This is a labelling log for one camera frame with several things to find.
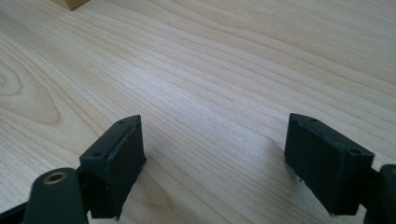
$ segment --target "screw hole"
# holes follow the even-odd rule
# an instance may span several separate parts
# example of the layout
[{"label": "screw hole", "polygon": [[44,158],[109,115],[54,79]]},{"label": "screw hole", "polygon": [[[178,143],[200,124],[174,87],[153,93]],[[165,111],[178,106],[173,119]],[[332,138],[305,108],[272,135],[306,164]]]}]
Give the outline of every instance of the screw hole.
[{"label": "screw hole", "polygon": [[361,151],[356,149],[356,148],[352,148],[349,150],[350,152],[354,153],[354,154],[361,154]]},{"label": "screw hole", "polygon": [[93,157],[100,157],[100,156],[102,156],[102,152],[93,152],[92,156]]},{"label": "screw hole", "polygon": [[66,179],[66,177],[67,177],[67,173],[65,172],[50,174],[47,175],[46,178],[44,179],[44,184],[46,185],[56,184]]}]

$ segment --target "wood grain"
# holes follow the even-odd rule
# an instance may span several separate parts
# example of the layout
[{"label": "wood grain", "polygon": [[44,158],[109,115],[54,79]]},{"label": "wood grain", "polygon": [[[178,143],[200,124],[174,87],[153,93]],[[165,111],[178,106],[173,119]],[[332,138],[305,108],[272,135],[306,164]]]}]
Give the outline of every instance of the wood grain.
[{"label": "wood grain", "polygon": [[362,223],[285,165],[290,112],[396,163],[392,0],[2,0],[0,55],[0,212],[135,114],[148,163],[120,223]]}]

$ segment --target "wooden table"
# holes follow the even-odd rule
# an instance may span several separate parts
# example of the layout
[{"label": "wooden table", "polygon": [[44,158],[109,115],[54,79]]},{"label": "wooden table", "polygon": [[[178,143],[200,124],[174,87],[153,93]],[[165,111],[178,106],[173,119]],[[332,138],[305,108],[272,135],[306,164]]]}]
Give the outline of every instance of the wooden table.
[{"label": "wooden table", "polygon": [[362,223],[285,164],[290,112],[396,163],[393,0],[2,0],[0,51],[0,211],[135,114],[120,223]]}]

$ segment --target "light wooden surface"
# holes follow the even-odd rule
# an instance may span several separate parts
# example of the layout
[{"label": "light wooden surface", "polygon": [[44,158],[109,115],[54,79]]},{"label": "light wooden surface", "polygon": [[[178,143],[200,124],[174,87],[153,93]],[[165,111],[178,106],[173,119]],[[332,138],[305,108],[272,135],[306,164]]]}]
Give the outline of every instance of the light wooden surface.
[{"label": "light wooden surface", "polygon": [[1,0],[0,56],[0,211],[135,114],[120,223],[362,223],[285,165],[290,112],[396,163],[393,0]]}]

